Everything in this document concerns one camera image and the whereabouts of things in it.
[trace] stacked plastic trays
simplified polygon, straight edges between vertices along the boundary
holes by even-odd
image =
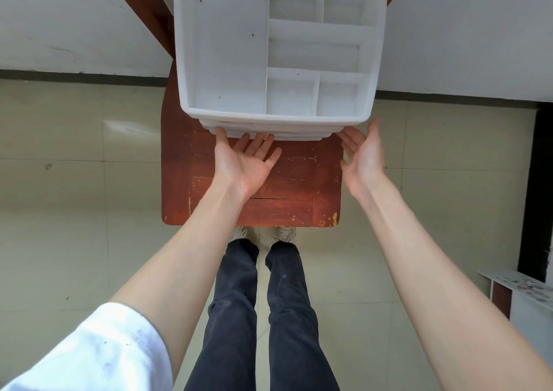
[[[175,0],[181,106],[229,136],[314,140],[367,120],[387,0]]]

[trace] white sleeve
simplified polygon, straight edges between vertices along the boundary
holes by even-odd
[[[171,391],[169,354],[131,308],[104,304],[4,391]]]

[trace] shoe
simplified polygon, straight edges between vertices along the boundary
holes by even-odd
[[[236,227],[232,230],[231,239],[228,240],[228,242],[245,238],[247,235],[248,231],[246,231],[244,227]]]
[[[275,227],[275,241],[284,241],[294,243],[296,239],[296,228],[294,227]]]

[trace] beige tile floor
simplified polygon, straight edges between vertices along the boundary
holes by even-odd
[[[160,88],[0,80],[0,384],[35,363],[171,235],[160,217]],[[515,268],[534,112],[377,101],[387,172],[480,289]],[[258,389],[269,389],[260,243]],[[321,346],[343,391],[438,390],[363,212],[298,230]],[[202,315],[175,389],[201,349]]]

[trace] black pants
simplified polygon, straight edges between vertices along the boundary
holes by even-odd
[[[185,391],[255,390],[258,254],[250,240],[228,244],[209,306],[204,346]],[[298,249],[276,242],[265,264],[271,271],[267,292],[271,391],[339,391],[319,346],[319,324]]]

